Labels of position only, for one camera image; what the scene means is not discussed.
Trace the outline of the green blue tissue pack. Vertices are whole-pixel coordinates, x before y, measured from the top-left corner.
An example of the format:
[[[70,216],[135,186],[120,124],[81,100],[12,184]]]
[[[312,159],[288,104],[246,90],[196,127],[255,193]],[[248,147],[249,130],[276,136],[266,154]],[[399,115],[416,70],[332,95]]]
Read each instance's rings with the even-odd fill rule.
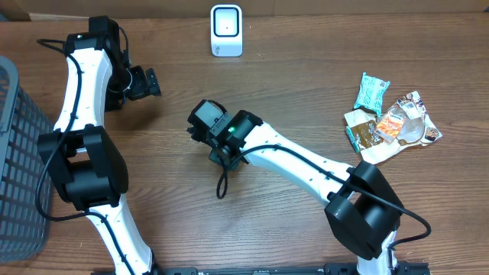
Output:
[[[351,131],[351,129],[350,129],[349,126],[346,126],[345,127],[345,133],[347,134],[348,139],[350,140],[350,143],[351,143],[352,147],[354,148],[354,151],[356,153],[359,153],[360,152],[360,147],[358,146],[358,143],[357,143],[357,141],[355,139],[355,136],[354,136],[354,134]]]

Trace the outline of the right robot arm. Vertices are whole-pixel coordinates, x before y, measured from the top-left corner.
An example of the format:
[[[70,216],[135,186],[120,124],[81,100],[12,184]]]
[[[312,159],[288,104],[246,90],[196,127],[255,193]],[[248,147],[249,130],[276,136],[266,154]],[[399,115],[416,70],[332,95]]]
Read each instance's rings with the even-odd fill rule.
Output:
[[[187,121],[192,139],[208,144],[210,160],[223,168],[218,198],[227,192],[227,173],[240,162],[275,172],[322,205],[335,238],[357,256],[357,273],[397,272],[391,246],[403,205],[375,165],[361,161],[353,167],[321,157],[286,139],[256,115],[245,110],[230,115],[212,100],[203,99]]]

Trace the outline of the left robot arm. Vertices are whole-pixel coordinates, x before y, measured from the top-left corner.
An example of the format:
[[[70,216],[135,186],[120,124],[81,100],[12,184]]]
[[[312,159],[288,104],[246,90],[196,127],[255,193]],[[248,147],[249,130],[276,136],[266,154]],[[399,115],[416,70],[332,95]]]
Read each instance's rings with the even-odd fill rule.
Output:
[[[76,214],[93,223],[110,253],[115,274],[161,274],[154,252],[145,244],[128,207],[128,169],[104,128],[106,112],[127,100],[159,96],[153,69],[132,66],[125,31],[108,16],[89,18],[85,33],[38,43],[62,53],[68,65],[63,107],[53,131],[37,139],[46,177]]]

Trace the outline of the orange tissue pack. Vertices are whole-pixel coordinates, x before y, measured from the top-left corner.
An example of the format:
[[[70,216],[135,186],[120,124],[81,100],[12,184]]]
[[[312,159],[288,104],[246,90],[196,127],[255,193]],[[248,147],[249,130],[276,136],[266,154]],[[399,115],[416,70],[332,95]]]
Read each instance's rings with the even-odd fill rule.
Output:
[[[405,118],[393,112],[387,112],[377,123],[374,133],[383,138],[385,142],[391,143],[402,130]]]

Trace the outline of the beige snack bag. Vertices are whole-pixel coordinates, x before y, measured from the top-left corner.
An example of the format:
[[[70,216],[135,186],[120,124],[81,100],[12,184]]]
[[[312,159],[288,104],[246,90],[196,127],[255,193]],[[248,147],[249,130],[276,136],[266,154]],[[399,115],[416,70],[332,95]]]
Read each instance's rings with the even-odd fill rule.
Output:
[[[427,146],[442,137],[417,91],[398,99],[377,117],[361,109],[344,115],[345,133],[363,160],[377,164],[413,146]]]

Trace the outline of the teal wet wipes pack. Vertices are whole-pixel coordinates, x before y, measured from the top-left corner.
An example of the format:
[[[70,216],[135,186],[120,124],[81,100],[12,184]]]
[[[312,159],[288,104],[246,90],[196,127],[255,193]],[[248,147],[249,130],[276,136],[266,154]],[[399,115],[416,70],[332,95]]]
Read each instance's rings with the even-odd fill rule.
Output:
[[[353,105],[354,109],[366,108],[377,116],[382,113],[384,94],[390,86],[390,81],[384,81],[363,72],[358,96]]]

